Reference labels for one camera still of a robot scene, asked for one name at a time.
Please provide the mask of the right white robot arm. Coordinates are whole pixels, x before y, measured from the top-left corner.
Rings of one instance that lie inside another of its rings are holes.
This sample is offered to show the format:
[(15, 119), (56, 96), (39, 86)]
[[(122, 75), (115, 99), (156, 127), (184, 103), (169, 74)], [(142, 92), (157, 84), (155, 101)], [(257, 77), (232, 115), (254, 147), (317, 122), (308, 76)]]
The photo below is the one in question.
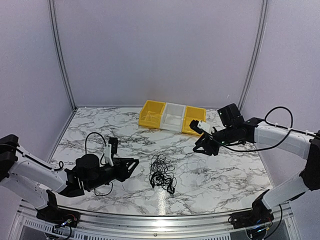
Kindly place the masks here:
[(220, 148), (237, 152), (234, 146), (251, 143), (263, 145), (253, 152), (280, 149), (306, 161), (304, 169), (277, 187), (263, 192), (253, 203), (247, 219), (258, 224), (267, 213), (282, 203), (293, 201), (306, 192), (320, 188), (320, 134), (297, 130), (293, 121), (289, 126), (271, 123), (266, 117), (245, 120), (238, 107), (232, 103), (217, 111), (223, 129), (217, 130), (209, 123), (193, 119), (189, 126), (200, 138), (193, 151), (207, 156), (217, 156)]

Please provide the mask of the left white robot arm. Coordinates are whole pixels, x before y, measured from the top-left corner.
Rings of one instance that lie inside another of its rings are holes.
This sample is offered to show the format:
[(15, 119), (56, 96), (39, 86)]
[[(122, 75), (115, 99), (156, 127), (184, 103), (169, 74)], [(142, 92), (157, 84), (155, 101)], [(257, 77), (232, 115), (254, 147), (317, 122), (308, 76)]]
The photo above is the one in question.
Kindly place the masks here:
[(72, 169), (51, 167), (19, 145), (19, 138), (9, 134), (0, 139), (0, 185), (26, 200), (53, 223), (63, 219), (56, 195), (80, 197), (102, 185), (127, 180), (139, 164), (138, 159), (115, 157), (118, 141), (106, 145), (106, 163), (93, 153), (75, 161)]

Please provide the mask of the white plastic bin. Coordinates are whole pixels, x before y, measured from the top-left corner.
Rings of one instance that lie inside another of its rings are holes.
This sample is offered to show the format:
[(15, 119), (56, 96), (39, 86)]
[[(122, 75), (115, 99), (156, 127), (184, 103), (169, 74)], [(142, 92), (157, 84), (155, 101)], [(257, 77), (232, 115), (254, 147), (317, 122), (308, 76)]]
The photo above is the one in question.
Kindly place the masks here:
[(161, 116), (159, 128), (162, 130), (181, 132), (185, 110), (185, 105), (167, 102)]

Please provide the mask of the left yellow plastic bin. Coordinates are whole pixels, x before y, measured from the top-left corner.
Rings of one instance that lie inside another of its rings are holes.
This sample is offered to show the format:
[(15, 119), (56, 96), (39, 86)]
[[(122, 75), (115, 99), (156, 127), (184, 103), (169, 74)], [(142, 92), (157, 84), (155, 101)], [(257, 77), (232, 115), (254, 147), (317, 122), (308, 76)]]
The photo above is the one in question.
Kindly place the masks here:
[(165, 102), (147, 100), (140, 111), (138, 125), (159, 129), (165, 106)]

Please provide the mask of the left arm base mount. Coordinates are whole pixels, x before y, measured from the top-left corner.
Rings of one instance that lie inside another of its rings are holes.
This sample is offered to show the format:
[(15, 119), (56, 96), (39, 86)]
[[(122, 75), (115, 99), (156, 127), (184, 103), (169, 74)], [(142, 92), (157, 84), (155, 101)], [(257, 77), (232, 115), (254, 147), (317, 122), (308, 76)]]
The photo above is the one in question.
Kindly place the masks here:
[(36, 209), (36, 217), (40, 220), (54, 223), (58, 226), (62, 226), (64, 222), (71, 220), (70, 223), (66, 223), (72, 228), (76, 228), (80, 218), (78, 211), (68, 210), (58, 207), (56, 195), (50, 190), (46, 191), (47, 201), (44, 208)]

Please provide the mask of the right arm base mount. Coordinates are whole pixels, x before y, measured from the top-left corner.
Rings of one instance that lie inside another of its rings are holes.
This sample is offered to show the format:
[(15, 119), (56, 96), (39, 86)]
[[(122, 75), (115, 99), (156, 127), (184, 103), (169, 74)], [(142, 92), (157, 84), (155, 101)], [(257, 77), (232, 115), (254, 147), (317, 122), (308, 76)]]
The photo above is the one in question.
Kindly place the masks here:
[(274, 220), (271, 209), (268, 209), (262, 202), (263, 196), (268, 192), (266, 190), (259, 195), (251, 204), (251, 210), (243, 210), (232, 213), (228, 222), (234, 229), (252, 227), (263, 223), (270, 223)]

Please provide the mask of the aluminium front rail frame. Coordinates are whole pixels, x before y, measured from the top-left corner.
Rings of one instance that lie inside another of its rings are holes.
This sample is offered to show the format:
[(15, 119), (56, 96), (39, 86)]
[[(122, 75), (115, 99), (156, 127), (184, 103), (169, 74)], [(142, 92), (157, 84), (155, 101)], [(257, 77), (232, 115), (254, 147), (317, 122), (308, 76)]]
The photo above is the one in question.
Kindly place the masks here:
[(54, 229), (36, 217), (36, 210), (22, 200), (9, 233), (10, 240), (299, 240), (289, 204), (272, 210), (274, 219), (235, 228), (236, 211), (182, 216), (142, 216), (93, 212), (67, 207), (79, 214), (77, 226)]

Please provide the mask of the right aluminium corner post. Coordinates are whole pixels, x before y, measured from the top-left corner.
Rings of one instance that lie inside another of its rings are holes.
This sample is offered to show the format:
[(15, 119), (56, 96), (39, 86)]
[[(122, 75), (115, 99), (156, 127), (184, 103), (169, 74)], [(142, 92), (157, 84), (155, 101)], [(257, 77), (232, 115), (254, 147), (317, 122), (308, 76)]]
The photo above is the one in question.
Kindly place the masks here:
[(249, 94), (250, 86), (254, 78), (255, 68), (258, 62), (259, 54), (262, 47), (263, 37), (265, 34), (269, 5), (270, 5), (269, 0), (263, 0), (261, 3), (261, 9), (260, 9), (259, 21), (257, 25), (256, 37), (253, 45), (253, 51), (252, 51), (251, 59), (249, 62), (249, 67), (246, 73), (244, 85), (243, 85), (241, 95), (237, 105), (240, 112), (244, 108), (246, 99)]

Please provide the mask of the aluminium corner post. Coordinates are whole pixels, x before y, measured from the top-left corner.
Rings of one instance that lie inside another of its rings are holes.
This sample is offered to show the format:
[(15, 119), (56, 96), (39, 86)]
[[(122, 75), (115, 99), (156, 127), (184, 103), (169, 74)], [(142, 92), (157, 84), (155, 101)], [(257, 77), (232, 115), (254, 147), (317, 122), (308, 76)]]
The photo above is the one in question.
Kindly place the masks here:
[(74, 95), (72, 93), (71, 83), (68, 76), (67, 66), (64, 60), (63, 49), (61, 45), (59, 29), (58, 29), (58, 19), (56, 14), (56, 3), (54, 0), (48, 0), (48, 10), (49, 10), (49, 20), (51, 24), (52, 36), (54, 49), (57, 56), (58, 67), (60, 70), (60, 74), (62, 77), (62, 83), (66, 92), (66, 96), (68, 99), (68, 103), (73, 112), (75, 112), (78, 108), (74, 99)]
[(270, 5), (269, 0), (263, 0), (261, 3), (261, 9), (260, 9), (259, 21), (257, 25), (256, 37), (253, 45), (253, 51), (252, 51), (251, 59), (249, 62), (249, 67), (246, 73), (244, 85), (243, 85), (241, 95), (237, 105), (240, 112), (244, 108), (246, 99), (249, 94), (250, 86), (254, 78), (255, 68), (258, 62), (259, 54), (262, 47), (263, 37), (265, 34), (269, 5)]

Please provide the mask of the left aluminium corner post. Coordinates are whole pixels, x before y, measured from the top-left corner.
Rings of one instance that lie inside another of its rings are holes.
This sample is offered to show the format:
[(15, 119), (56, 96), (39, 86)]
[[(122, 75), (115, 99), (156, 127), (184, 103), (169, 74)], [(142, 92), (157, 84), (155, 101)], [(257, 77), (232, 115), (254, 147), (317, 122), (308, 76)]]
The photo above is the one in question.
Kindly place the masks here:
[(68, 99), (68, 103), (73, 112), (75, 112), (78, 108), (74, 99), (74, 95), (72, 93), (71, 83), (68, 76), (67, 66), (64, 60), (63, 49), (61, 45), (59, 29), (58, 29), (58, 19), (56, 14), (56, 3), (54, 0), (48, 0), (48, 10), (49, 10), (49, 20), (51, 24), (52, 36), (54, 49), (57, 56), (58, 67), (60, 70), (60, 74), (62, 77), (62, 83), (66, 92), (66, 96)]

